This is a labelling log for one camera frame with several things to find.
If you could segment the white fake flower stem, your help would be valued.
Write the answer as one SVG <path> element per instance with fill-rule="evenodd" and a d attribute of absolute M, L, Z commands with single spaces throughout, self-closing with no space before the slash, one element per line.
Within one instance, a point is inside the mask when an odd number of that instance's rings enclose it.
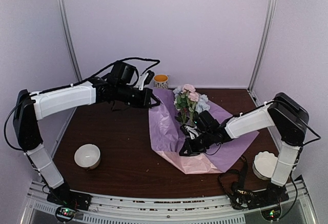
<path fill-rule="evenodd" d="M 176 120 L 183 124 L 186 124 L 188 121 L 187 118 L 187 111 L 188 111 L 188 102 L 186 95 L 183 93 L 183 86 L 178 86 L 173 90 L 174 93 L 174 106 L 178 111 L 177 116 L 175 117 Z"/>

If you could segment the black lettered ribbon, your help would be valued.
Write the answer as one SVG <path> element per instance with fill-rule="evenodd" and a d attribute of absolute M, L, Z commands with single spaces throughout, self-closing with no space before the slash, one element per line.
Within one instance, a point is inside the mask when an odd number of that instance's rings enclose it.
<path fill-rule="evenodd" d="M 225 195 L 230 199 L 231 207 L 235 210 L 244 210 L 248 204 L 251 203 L 255 198 L 255 193 L 251 190 L 244 188 L 245 178 L 248 171 L 247 159 L 242 155 L 239 158 L 243 166 L 240 171 L 237 169 L 229 169 L 225 173 L 220 174 L 217 177 L 219 186 L 223 189 Z M 227 187 L 223 184 L 222 178 L 228 174 L 238 176 L 238 180 L 232 182 L 231 191 L 229 192 Z"/>

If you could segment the pink fake flower stem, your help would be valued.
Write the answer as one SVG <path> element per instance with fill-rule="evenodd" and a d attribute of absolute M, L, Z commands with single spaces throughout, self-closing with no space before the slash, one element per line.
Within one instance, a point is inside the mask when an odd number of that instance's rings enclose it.
<path fill-rule="evenodd" d="M 190 92 L 196 92 L 195 87 L 192 86 L 192 85 L 190 85 L 190 84 L 185 84 L 182 87 L 182 95 L 183 95 L 183 102 L 185 104 L 184 111 L 188 115 L 189 115 L 189 109 L 188 109 L 189 108 L 189 100 L 188 100 L 188 95 L 189 95 Z"/>

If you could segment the blue fake flower stem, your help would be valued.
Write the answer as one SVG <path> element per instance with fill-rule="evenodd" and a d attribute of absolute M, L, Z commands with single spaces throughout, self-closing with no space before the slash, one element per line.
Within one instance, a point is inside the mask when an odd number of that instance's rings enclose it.
<path fill-rule="evenodd" d="M 210 105 L 208 104 L 208 101 L 209 101 L 209 99 L 208 99 L 207 95 L 200 94 L 198 102 L 197 102 L 196 107 L 195 107 L 195 111 L 197 113 L 201 113 L 203 111 L 209 111 Z"/>

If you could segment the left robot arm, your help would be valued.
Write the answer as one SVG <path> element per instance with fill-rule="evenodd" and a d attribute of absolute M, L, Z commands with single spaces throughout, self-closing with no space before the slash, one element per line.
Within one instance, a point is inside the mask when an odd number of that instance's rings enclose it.
<path fill-rule="evenodd" d="M 18 93 L 16 105 L 8 114 L 13 118 L 18 142 L 16 150 L 24 153 L 45 182 L 49 189 L 48 202 L 73 210 L 87 210 L 91 195 L 70 189 L 43 144 L 38 126 L 40 120 L 62 111 L 103 102 L 120 101 L 129 107 L 146 109 L 159 106 L 159 99 L 147 86 L 154 72 L 146 68 L 139 73 L 127 61 L 122 59 L 109 64 L 111 71 L 103 77 L 94 73 L 66 86 L 36 92 L 23 89 Z"/>

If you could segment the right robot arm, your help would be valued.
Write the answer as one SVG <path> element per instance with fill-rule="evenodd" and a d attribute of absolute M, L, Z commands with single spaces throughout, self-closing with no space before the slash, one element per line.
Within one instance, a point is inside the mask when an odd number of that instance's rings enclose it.
<path fill-rule="evenodd" d="M 228 144 L 234 140 L 263 129 L 275 129 L 280 135 L 280 148 L 274 163 L 270 182 L 264 190 L 254 192 L 244 188 L 247 166 L 241 171 L 228 170 L 238 174 L 238 181 L 232 183 L 231 190 L 225 191 L 234 209 L 255 209 L 274 205 L 285 200 L 286 183 L 299 163 L 300 154 L 307 145 L 304 141 L 307 131 L 315 135 L 314 141 L 321 139 L 309 126 L 309 114 L 305 108 L 287 94 L 277 93 L 273 99 L 246 113 L 232 115 L 223 122 L 215 119 L 209 111 L 202 111 L 193 119 L 195 126 L 183 125 L 186 139 L 179 151 L 185 157 L 206 153 L 214 144 Z"/>

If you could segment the patterned mug orange inside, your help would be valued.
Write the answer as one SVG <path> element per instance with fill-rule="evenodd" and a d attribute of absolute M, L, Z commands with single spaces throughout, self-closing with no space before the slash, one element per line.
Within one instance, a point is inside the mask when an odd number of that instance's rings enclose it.
<path fill-rule="evenodd" d="M 154 88 L 168 89 L 169 88 L 169 77 L 164 74 L 158 74 L 153 77 Z"/>

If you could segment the white scalloped bowl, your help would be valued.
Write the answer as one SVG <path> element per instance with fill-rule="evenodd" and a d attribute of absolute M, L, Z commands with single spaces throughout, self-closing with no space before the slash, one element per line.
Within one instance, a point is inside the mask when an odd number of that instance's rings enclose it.
<path fill-rule="evenodd" d="M 278 157 L 268 151 L 259 152 L 253 160 L 252 169 L 254 174 L 261 180 L 272 178 Z"/>

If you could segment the white round bowl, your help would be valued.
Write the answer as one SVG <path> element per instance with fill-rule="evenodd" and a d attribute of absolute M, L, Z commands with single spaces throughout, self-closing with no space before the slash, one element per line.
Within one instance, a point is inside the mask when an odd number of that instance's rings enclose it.
<path fill-rule="evenodd" d="M 101 152 L 94 144 L 85 144 L 79 147 L 74 154 L 75 163 L 85 169 L 93 170 L 97 168 L 101 161 Z"/>

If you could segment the front aluminium rail base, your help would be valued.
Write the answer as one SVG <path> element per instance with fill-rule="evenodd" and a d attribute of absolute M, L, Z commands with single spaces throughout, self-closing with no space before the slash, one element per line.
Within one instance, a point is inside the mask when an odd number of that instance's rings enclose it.
<path fill-rule="evenodd" d="M 278 223 L 318 223 L 302 180 L 286 186 L 289 200 L 269 207 L 234 210 L 226 196 L 199 198 L 128 198 L 92 194 L 87 210 L 70 223 L 268 223 L 271 209 L 281 210 Z"/>

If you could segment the left aluminium frame post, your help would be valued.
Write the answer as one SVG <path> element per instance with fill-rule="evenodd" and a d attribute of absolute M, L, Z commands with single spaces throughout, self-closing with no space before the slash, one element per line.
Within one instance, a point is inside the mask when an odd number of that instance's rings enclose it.
<path fill-rule="evenodd" d="M 69 53 L 69 58 L 70 62 L 72 64 L 73 72 L 75 74 L 76 80 L 78 82 L 82 81 L 82 76 L 81 76 L 81 71 L 77 62 L 76 54 L 75 54 L 75 49 L 72 41 L 72 36 L 70 32 L 70 27 L 69 27 L 69 21 L 67 17 L 67 12 L 66 12 L 66 6 L 65 6 L 65 0 L 57 0 L 58 7 L 59 7 L 59 13 L 61 17 L 61 23 L 63 26 L 64 30 L 64 36 L 65 36 L 65 42 L 67 45 L 68 53 Z"/>

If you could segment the aluminium frame post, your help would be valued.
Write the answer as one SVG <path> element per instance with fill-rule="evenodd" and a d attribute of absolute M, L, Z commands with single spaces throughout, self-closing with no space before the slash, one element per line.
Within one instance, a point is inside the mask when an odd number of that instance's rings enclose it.
<path fill-rule="evenodd" d="M 263 26 L 262 36 L 259 44 L 259 49 L 256 56 L 256 61 L 252 72 L 252 76 L 248 85 L 248 91 L 250 93 L 252 93 L 254 90 L 256 80 L 260 71 L 260 67 L 264 58 L 265 50 L 269 40 L 270 30 L 275 15 L 276 4 L 277 4 L 277 0 L 268 0 L 268 6 L 266 10 L 266 16 L 264 20 L 264 26 Z"/>
<path fill-rule="evenodd" d="M 64 30 L 64 36 L 65 36 L 65 42 L 67 45 L 68 53 L 69 53 L 69 58 L 70 62 L 72 64 L 73 72 L 75 74 L 76 80 L 78 82 L 82 81 L 82 76 L 81 76 L 81 71 L 77 62 L 76 54 L 75 54 L 75 49 L 72 41 L 72 36 L 70 32 L 70 27 L 69 27 L 69 21 L 67 17 L 67 12 L 66 12 L 66 6 L 65 6 L 65 0 L 57 0 L 58 7 L 59 7 L 59 13 L 61 17 L 61 23 L 63 26 Z"/>

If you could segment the right aluminium frame post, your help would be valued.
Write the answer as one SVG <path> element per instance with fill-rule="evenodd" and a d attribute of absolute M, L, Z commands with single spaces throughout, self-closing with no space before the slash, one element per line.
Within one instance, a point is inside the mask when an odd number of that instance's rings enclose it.
<path fill-rule="evenodd" d="M 260 71 L 260 67 L 264 58 L 265 50 L 269 40 L 270 30 L 275 15 L 276 4 L 277 4 L 277 0 L 268 0 L 268 6 L 266 10 L 266 16 L 264 20 L 264 26 L 263 26 L 262 36 L 259 44 L 259 49 L 256 56 L 256 61 L 252 72 L 252 76 L 248 85 L 248 91 L 250 93 L 252 93 L 254 90 L 256 80 Z"/>

